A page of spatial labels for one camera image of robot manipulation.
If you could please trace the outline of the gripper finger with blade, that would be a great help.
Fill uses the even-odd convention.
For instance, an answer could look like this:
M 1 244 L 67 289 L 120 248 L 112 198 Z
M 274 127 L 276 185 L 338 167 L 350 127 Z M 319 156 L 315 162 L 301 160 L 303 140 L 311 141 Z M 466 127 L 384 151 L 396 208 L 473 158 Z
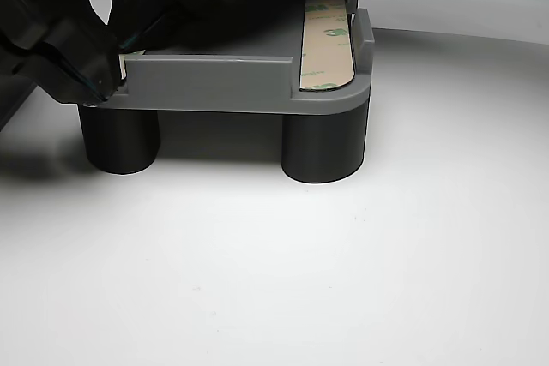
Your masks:
M 105 96 L 60 51 L 45 42 L 33 49 L 16 47 L 21 59 L 18 75 L 25 75 L 61 104 L 98 105 Z

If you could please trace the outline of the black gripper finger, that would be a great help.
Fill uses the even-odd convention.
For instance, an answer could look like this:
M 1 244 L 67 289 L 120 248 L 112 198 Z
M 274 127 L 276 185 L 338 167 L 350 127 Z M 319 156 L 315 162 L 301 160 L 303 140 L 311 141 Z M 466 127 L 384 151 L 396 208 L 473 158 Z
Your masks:
M 179 22 L 177 0 L 112 0 L 108 27 L 119 47 L 161 47 Z
M 128 51 L 161 50 L 177 45 L 197 49 L 223 44 L 240 36 L 239 25 L 239 3 L 214 5 L 206 8 L 204 14 L 195 14 L 180 6 L 180 22 L 165 45 L 128 47 Z

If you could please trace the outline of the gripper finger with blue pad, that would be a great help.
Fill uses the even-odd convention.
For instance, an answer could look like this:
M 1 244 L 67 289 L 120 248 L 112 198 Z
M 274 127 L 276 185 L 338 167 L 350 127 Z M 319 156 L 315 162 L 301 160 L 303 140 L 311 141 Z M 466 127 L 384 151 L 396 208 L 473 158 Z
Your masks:
M 117 41 L 92 9 L 72 9 L 46 36 L 55 58 L 94 97 L 111 97 L 121 82 Z

